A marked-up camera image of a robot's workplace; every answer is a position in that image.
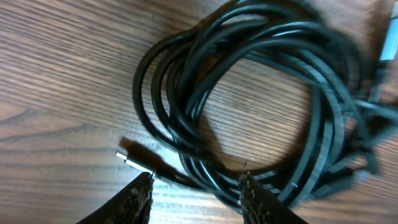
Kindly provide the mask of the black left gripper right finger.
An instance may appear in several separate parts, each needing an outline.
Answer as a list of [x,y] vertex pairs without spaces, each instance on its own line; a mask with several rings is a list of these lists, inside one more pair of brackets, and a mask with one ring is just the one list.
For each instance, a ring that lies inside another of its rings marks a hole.
[[307,224],[248,172],[239,176],[239,191],[244,224]]

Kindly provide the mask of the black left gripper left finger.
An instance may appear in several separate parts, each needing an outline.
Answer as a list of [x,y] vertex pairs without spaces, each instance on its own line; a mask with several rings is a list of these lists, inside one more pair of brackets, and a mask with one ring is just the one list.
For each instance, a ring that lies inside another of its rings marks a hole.
[[148,224],[153,202],[153,183],[152,174],[141,173],[77,224]]

